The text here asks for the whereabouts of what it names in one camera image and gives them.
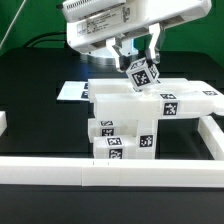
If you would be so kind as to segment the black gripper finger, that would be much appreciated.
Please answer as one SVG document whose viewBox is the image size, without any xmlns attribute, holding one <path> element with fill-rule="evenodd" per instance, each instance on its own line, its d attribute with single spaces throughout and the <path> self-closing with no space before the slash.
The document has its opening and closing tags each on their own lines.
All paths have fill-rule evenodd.
<svg viewBox="0 0 224 224">
<path fill-rule="evenodd" d="M 125 72 L 130 66 L 130 59 L 120 52 L 122 40 L 120 37 L 112 37 L 106 40 L 106 48 L 115 60 L 115 67 L 118 72 Z"/>
<path fill-rule="evenodd" d="M 164 40 L 164 28 L 160 23 L 149 26 L 151 40 L 148 48 L 145 50 L 145 57 L 149 64 L 160 63 L 160 48 Z"/>
</svg>

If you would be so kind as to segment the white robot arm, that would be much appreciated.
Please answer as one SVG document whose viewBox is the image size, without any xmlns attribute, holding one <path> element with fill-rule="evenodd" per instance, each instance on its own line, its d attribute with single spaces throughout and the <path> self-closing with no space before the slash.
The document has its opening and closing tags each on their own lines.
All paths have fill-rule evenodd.
<svg viewBox="0 0 224 224">
<path fill-rule="evenodd" d="M 128 67 L 130 39 L 152 36 L 146 58 L 160 62 L 158 42 L 170 27 L 208 15 L 211 0 L 64 0 L 57 5 L 67 22 L 67 43 L 82 53 L 107 51 L 118 71 Z"/>
</svg>

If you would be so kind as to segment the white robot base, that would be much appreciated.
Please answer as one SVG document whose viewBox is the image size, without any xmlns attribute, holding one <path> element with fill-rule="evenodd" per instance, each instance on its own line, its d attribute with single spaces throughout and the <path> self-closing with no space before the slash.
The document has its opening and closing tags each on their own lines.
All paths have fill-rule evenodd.
<svg viewBox="0 0 224 224">
<path fill-rule="evenodd" d="M 115 40 L 116 47 L 119 52 L 128 57 L 130 60 L 136 60 L 138 58 L 138 50 L 134 47 L 133 39 Z M 86 62 L 92 62 L 101 65 L 114 65 L 115 59 L 112 53 L 106 46 L 98 48 L 87 53 L 82 53 L 80 58 Z"/>
</svg>

